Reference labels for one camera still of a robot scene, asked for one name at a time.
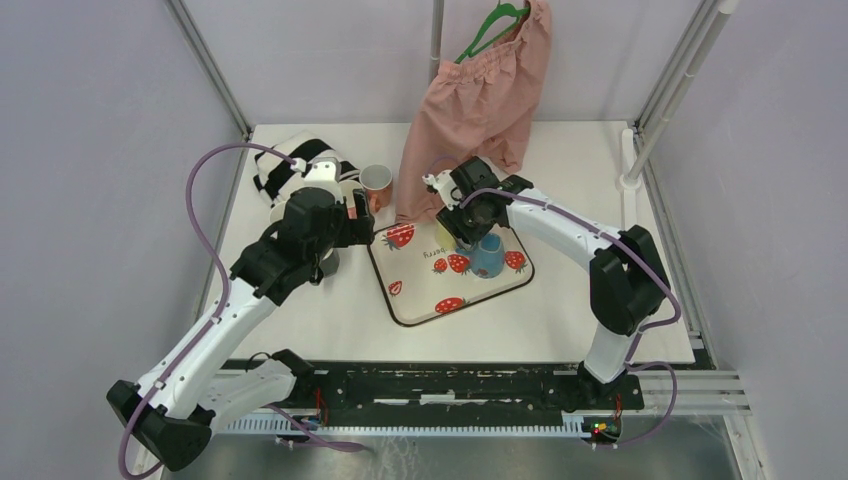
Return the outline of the bright blue mug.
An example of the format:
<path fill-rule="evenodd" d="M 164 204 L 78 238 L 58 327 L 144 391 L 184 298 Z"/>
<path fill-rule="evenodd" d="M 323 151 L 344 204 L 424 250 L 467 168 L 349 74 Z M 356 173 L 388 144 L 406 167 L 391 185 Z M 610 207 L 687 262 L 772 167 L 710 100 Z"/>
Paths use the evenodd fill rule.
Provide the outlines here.
<path fill-rule="evenodd" d="M 488 233 L 472 247 L 457 247 L 455 252 L 469 259 L 467 271 L 479 278 L 493 279 L 504 269 L 505 247 L 497 234 Z"/>

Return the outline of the black faceted mug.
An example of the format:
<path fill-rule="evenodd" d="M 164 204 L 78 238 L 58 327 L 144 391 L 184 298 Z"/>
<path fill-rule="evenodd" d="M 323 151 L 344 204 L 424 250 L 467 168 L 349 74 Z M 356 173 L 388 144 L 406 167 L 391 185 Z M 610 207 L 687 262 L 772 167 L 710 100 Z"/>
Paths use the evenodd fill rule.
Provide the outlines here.
<path fill-rule="evenodd" d="M 340 256 L 337 249 L 330 249 L 320 260 L 310 278 L 310 283 L 319 285 L 324 279 L 334 276 L 340 266 Z"/>

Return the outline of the plain pink tall mug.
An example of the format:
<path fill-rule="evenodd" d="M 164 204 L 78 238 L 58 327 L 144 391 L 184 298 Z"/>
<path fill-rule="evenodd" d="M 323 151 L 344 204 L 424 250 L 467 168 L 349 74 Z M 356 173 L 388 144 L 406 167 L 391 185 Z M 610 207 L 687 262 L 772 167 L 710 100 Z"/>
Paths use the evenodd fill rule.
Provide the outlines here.
<path fill-rule="evenodd" d="M 349 219 L 360 218 L 360 215 L 357 213 L 357 207 L 356 207 L 354 193 L 357 190 L 364 191 L 364 187 L 356 180 L 343 180 L 339 183 L 339 185 L 340 185 L 340 188 L 341 188 L 343 196 L 344 196 L 348 218 Z"/>

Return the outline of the floral salmon mug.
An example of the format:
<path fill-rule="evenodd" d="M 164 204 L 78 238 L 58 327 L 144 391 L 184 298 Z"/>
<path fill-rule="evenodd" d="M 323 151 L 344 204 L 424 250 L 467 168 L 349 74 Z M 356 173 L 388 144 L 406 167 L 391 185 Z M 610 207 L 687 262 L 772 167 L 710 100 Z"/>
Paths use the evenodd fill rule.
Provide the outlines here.
<path fill-rule="evenodd" d="M 369 165 L 360 171 L 359 182 L 366 191 L 369 209 L 378 213 L 391 203 L 393 193 L 392 171 L 385 165 Z"/>

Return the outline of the strawberry print tray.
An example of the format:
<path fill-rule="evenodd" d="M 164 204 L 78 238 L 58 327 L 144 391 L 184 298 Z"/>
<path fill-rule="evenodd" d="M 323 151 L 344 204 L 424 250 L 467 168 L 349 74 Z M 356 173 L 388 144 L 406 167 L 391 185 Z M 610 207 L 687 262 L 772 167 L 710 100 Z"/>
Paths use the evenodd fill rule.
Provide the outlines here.
<path fill-rule="evenodd" d="M 378 231 L 368 247 L 395 323 L 418 326 L 532 281 L 534 265 L 513 230 L 496 226 L 489 232 L 503 240 L 505 265 L 497 277 L 483 279 L 467 271 L 468 258 L 437 244 L 436 223 L 390 226 Z"/>

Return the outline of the green faceted mug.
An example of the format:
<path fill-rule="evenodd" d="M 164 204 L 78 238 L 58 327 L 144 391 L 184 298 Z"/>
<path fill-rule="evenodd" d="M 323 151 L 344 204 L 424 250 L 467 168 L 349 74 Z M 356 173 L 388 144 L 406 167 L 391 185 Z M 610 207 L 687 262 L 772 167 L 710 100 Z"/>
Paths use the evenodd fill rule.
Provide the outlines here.
<path fill-rule="evenodd" d="M 441 223 L 435 224 L 435 240 L 446 251 L 454 251 L 457 248 L 456 239 Z"/>

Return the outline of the pale pink faceted mug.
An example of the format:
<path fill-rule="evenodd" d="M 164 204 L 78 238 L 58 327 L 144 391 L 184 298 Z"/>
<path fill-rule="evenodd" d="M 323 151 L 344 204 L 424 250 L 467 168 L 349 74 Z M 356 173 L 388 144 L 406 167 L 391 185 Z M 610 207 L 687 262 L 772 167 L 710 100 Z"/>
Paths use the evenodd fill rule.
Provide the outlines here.
<path fill-rule="evenodd" d="M 278 221 L 281 221 L 285 215 L 285 208 L 285 203 L 275 205 L 269 213 L 269 223 L 274 224 Z"/>

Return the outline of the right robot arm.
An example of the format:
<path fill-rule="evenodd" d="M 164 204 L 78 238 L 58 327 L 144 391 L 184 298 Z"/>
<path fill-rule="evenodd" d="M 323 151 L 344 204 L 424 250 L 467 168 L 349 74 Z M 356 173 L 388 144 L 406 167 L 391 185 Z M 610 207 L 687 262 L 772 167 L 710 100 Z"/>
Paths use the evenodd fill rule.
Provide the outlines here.
<path fill-rule="evenodd" d="M 577 382 L 580 400 L 602 408 L 618 393 L 616 380 L 635 353 L 648 320 L 674 297 L 648 230 L 627 230 L 590 220 L 552 200 L 518 175 L 498 178 L 473 157 L 422 178 L 443 207 L 437 220 L 463 248 L 480 243 L 496 227 L 528 234 L 580 266 L 589 278 L 589 304 L 598 326 Z"/>

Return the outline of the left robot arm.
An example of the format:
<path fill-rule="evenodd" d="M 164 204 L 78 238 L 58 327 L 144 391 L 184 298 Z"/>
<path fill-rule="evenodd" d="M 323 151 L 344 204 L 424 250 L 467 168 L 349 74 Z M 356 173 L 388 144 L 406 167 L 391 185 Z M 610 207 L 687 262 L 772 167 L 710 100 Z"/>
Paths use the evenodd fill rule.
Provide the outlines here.
<path fill-rule="evenodd" d="M 281 219 L 246 246 L 219 298 L 154 368 L 138 381 L 116 381 L 107 402 L 125 427 L 120 445 L 137 440 L 157 465 L 179 471 L 232 422 L 269 404 L 306 405 L 314 394 L 311 365 L 281 351 L 260 366 L 215 384 L 234 350 L 305 284 L 324 278 L 332 250 L 369 245 L 374 218 L 365 192 L 354 190 L 355 214 L 344 199 L 317 187 L 295 191 Z"/>

